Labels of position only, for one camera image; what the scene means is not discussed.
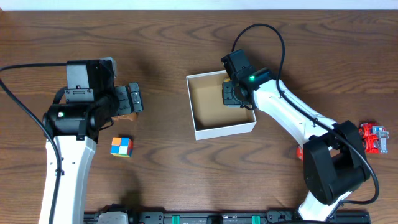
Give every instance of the blue cube face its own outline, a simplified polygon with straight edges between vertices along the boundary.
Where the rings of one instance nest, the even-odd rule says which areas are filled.
[[[122,141],[120,142],[121,146],[129,146],[129,140],[128,138],[122,138]]]
[[[119,146],[112,146],[111,153],[119,153]]]

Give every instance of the white wall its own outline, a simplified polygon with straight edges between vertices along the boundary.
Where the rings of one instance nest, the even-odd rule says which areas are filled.
[[[3,10],[398,9],[398,0],[0,0]]]

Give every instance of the colorful cube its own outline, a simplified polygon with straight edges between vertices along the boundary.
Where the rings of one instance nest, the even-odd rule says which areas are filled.
[[[111,154],[120,157],[131,157],[132,140],[129,138],[113,138]]]

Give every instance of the red toy car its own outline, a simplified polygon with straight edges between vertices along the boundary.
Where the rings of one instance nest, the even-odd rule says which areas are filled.
[[[359,128],[359,134],[362,137],[362,144],[365,147],[367,153],[387,153],[388,131],[384,126],[380,126],[374,123],[361,124]]]

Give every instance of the wooden table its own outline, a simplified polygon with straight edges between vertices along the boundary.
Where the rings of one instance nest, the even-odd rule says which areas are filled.
[[[338,122],[376,120],[390,131],[389,153],[368,155],[381,185],[367,206],[374,223],[398,213],[398,12],[396,11],[91,11],[2,12],[0,65],[113,57],[116,85],[140,84],[145,109],[136,122],[100,133],[86,210],[112,203],[136,209],[265,210],[297,208],[307,195],[297,143],[256,111],[253,132],[196,141],[185,76],[222,70],[220,58],[246,26],[266,22],[286,43],[282,79],[312,108]],[[277,70],[280,44],[267,29],[238,43],[258,68]],[[67,83],[65,68],[1,74],[38,117]],[[36,223],[45,182],[45,139],[0,92],[0,222]],[[109,153],[111,138],[134,136],[132,158]],[[350,196],[366,200],[367,181]]]

